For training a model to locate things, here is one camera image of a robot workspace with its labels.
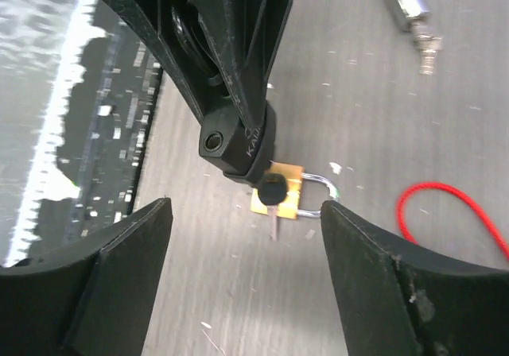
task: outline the black key head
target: black key head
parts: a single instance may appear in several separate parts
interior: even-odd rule
[[[266,173],[258,184],[258,198],[266,207],[279,205],[286,199],[288,183],[279,173]]]

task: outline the speckled gray surface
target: speckled gray surface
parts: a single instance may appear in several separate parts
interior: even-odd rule
[[[431,77],[383,0],[294,1],[270,81],[276,160],[331,177],[345,206],[392,232],[404,188],[452,184],[509,238],[508,0],[428,2],[445,37]],[[199,159],[198,133],[168,81],[139,200],[172,197],[175,221],[144,355],[347,354],[319,222],[282,222],[271,242],[248,190]],[[306,184],[302,203],[325,196]],[[423,192],[407,218],[423,246],[507,267],[452,196]]]

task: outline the red cord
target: red cord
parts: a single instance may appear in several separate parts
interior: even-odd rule
[[[509,261],[509,246],[505,242],[502,237],[502,234],[496,228],[495,224],[489,219],[488,215],[483,211],[483,208],[480,207],[473,199],[471,199],[468,195],[456,189],[455,187],[451,187],[447,184],[442,183],[420,183],[415,184],[412,187],[406,189],[401,196],[399,197],[398,204],[396,205],[396,216],[398,219],[399,229],[403,235],[403,237],[410,242],[418,244],[415,240],[414,236],[409,232],[408,227],[405,223],[405,204],[408,199],[416,192],[419,192],[423,189],[438,189],[444,192],[448,192],[452,195],[455,195],[457,198],[461,199],[464,203],[470,206],[470,208],[475,211],[475,213],[479,216],[483,224],[488,229],[490,235],[495,239],[495,242],[502,250],[503,254],[506,256]]]

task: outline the brass padlock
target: brass padlock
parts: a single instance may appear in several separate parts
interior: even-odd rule
[[[340,202],[340,192],[331,180],[323,176],[306,173],[301,166],[272,163],[268,172],[281,173],[288,183],[286,199],[278,205],[278,217],[284,219],[297,219],[297,217],[309,217],[311,219],[320,218],[319,210],[308,211],[306,209],[299,209],[303,180],[325,185],[328,188],[329,197],[334,201]],[[262,215],[267,214],[267,207],[263,205],[258,198],[258,190],[256,188],[253,189],[253,195],[251,197],[251,211]]]

